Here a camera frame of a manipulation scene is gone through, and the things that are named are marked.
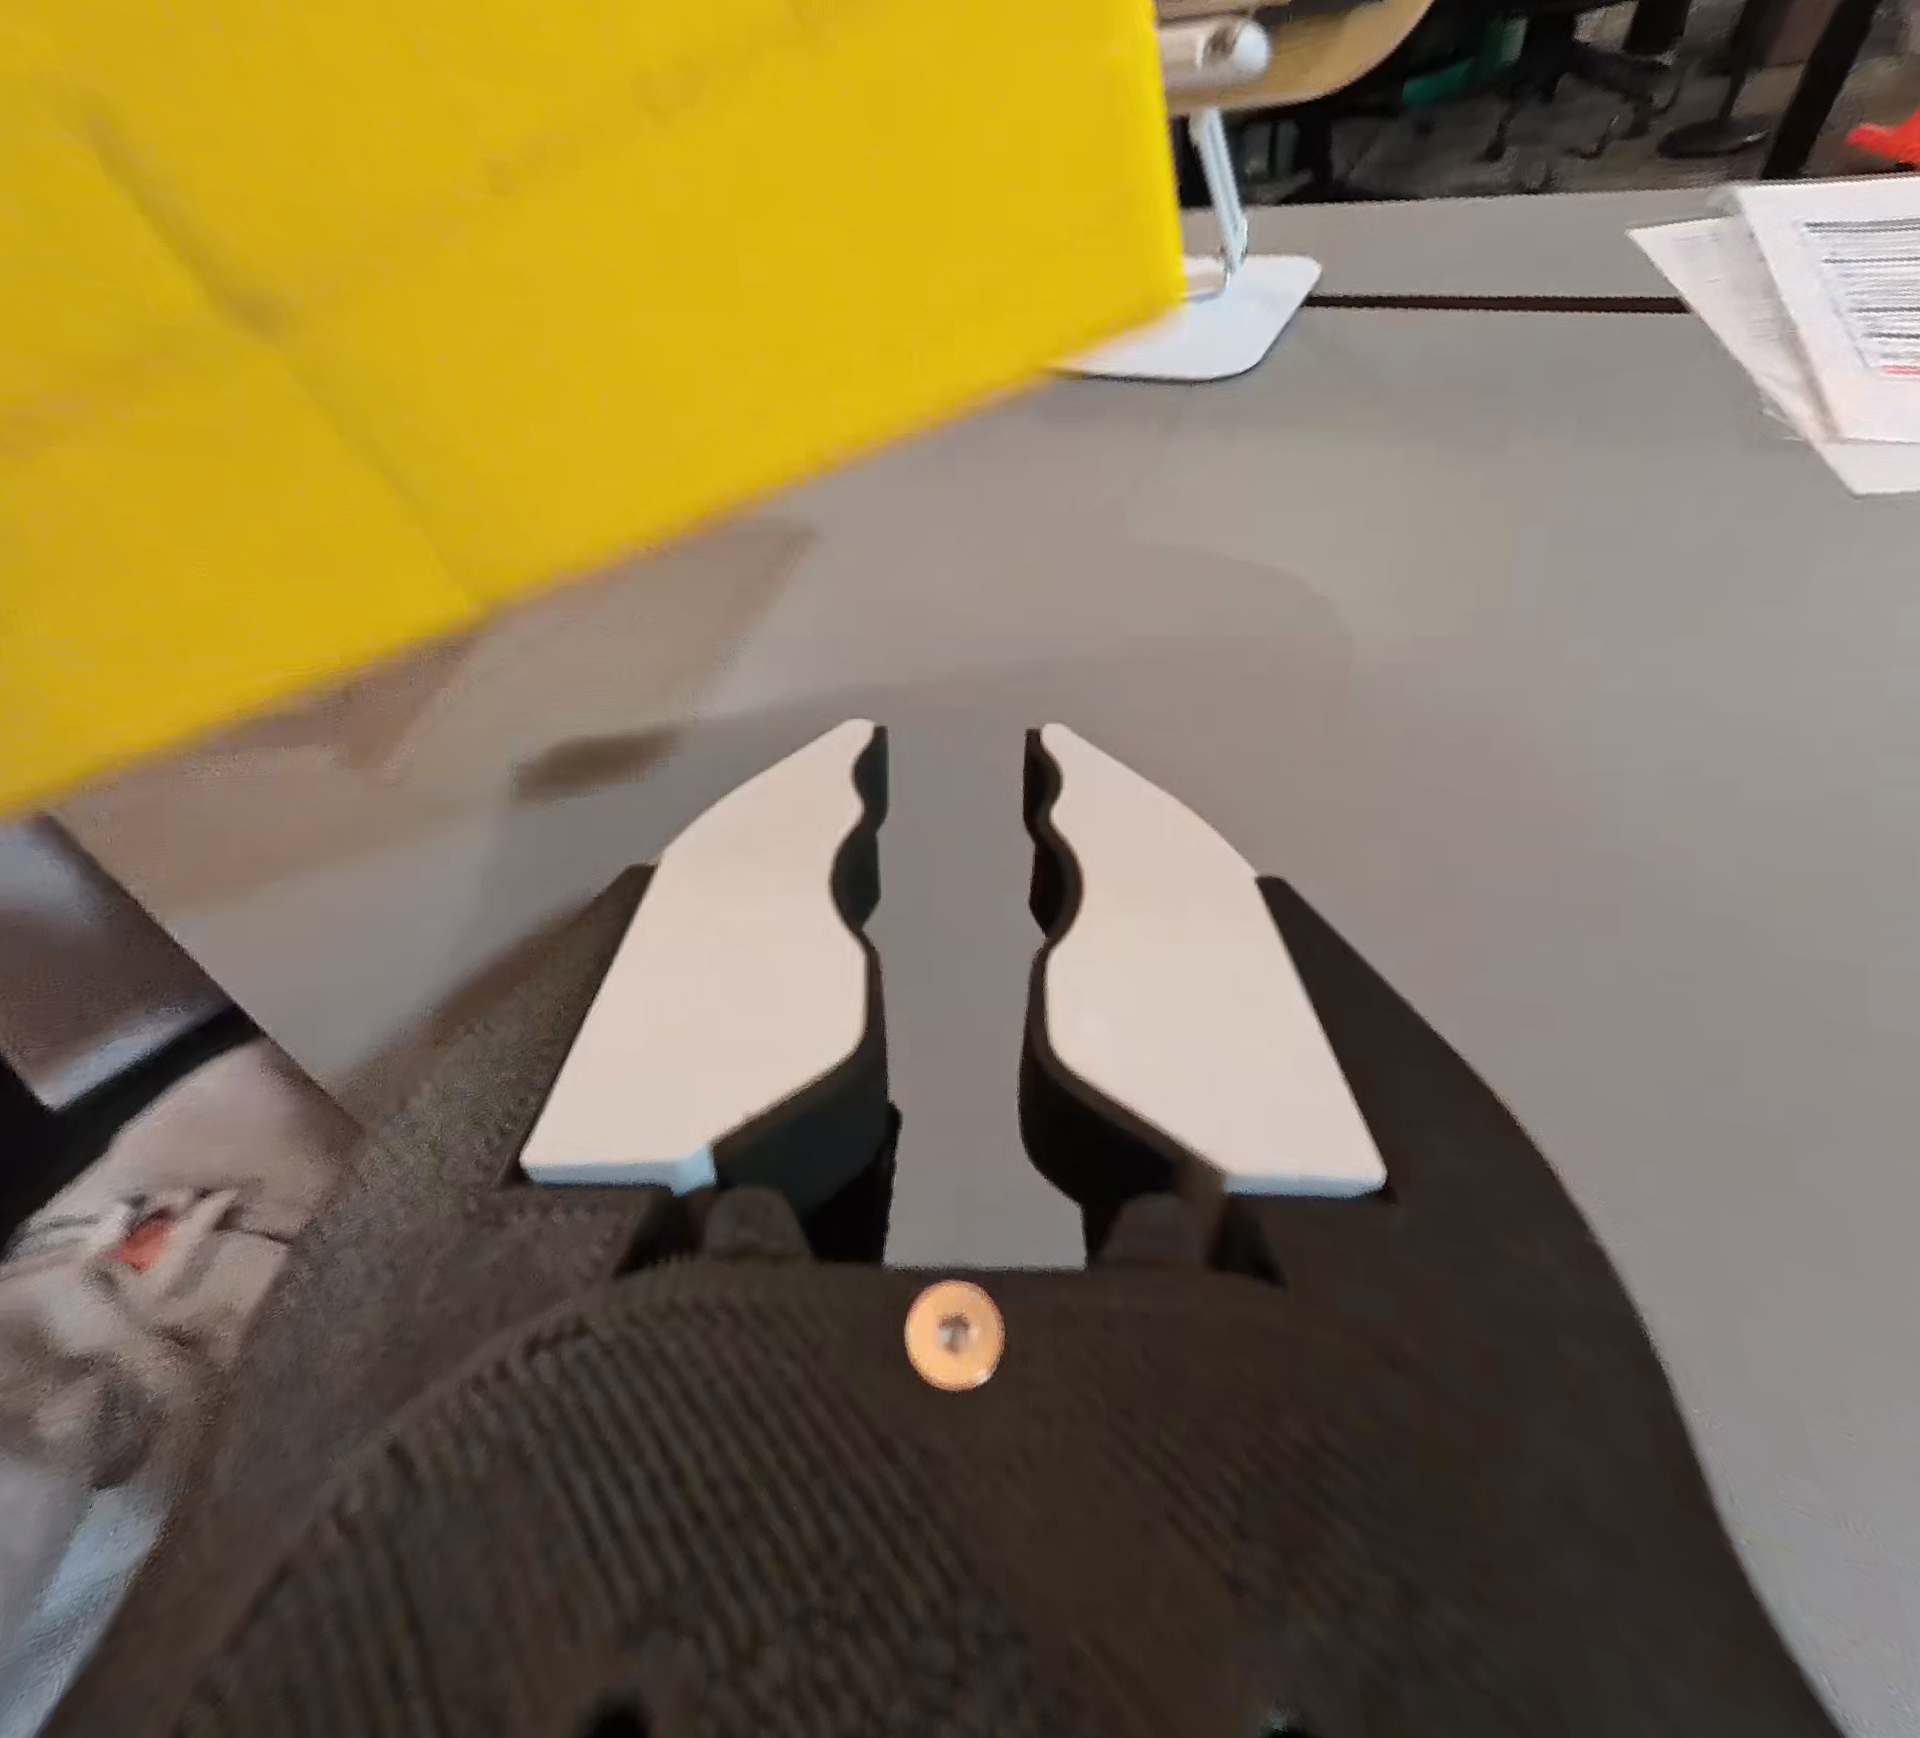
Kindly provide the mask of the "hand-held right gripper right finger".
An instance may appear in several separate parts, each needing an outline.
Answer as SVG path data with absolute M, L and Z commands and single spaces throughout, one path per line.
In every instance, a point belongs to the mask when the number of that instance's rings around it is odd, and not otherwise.
M 1028 736 L 1028 768 L 1063 881 L 1039 912 L 1037 1065 L 1227 1197 L 1379 1194 L 1385 1156 L 1255 866 L 1068 726 Z

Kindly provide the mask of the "printed paper sheet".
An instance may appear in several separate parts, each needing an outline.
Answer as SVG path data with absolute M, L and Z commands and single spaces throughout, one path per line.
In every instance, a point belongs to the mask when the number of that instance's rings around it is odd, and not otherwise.
M 1916 174 L 1737 186 L 1825 420 L 1916 445 Z

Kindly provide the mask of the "white display stand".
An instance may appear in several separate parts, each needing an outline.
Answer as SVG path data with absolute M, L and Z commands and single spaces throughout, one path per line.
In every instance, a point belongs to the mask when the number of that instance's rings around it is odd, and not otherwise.
M 1192 93 L 1186 142 L 1203 174 L 1214 252 L 1186 258 L 1186 294 L 1163 317 L 1059 365 L 1090 382 L 1211 383 L 1256 369 L 1321 286 L 1321 265 L 1300 253 L 1255 253 L 1221 100 L 1266 71 L 1272 42 L 1251 18 L 1210 18 L 1158 28 L 1169 93 Z

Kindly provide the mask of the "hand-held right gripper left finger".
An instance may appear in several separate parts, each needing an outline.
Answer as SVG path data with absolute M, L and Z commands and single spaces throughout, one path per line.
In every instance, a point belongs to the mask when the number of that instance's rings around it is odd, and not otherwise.
M 521 1145 L 530 1183 L 834 1197 L 869 1165 L 886 806 L 886 730 L 852 718 L 662 849 Z

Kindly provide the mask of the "plain white paper sheet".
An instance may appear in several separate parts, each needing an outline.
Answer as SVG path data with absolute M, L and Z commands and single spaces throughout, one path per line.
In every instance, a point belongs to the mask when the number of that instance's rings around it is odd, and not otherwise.
M 1834 431 L 1809 355 L 1743 217 L 1631 227 L 1626 236 L 1740 365 L 1765 409 L 1806 442 L 1853 496 L 1916 493 L 1915 442 Z

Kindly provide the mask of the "yellow box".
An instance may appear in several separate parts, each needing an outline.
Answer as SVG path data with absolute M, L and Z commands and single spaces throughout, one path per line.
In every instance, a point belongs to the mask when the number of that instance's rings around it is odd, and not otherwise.
M 1177 286 L 1152 0 L 3 0 L 3 812 Z

